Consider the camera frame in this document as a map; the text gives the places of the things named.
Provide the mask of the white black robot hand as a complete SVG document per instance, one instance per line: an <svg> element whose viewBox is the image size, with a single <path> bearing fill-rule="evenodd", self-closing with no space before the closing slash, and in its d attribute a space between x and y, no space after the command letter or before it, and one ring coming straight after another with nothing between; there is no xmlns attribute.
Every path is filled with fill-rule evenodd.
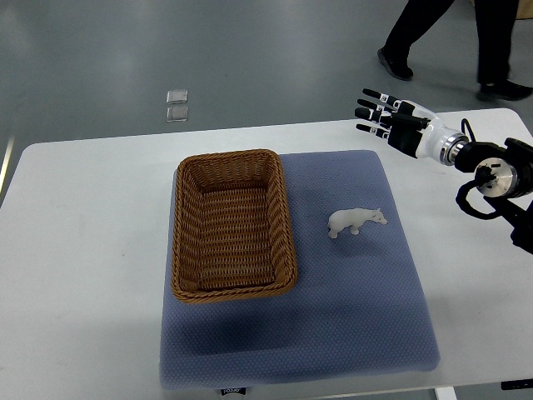
<svg viewBox="0 0 533 400"><path fill-rule="evenodd" d="M469 142L461 131L446 126L443 119L421 105L364 88L357 100L356 128L370 133L411 158L431 158L452 166L456 155Z"/></svg>

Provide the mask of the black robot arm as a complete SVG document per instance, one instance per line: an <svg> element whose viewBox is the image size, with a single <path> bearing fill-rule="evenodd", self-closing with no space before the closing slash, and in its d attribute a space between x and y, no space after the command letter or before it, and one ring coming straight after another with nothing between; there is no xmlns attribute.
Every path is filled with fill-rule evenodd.
<svg viewBox="0 0 533 400"><path fill-rule="evenodd" d="M466 214L480 220L504 218L512 227L512 243L532 252L532 206L526 209L514 204L513 198L532 193L532 146L509 137L505 146L476 140L467 119L461 120L461 131L469 140L454 151L453 165L473 179L463 184L456 194L456 203ZM492 212L475 209L467 197L476 189L491 205Z"/></svg>

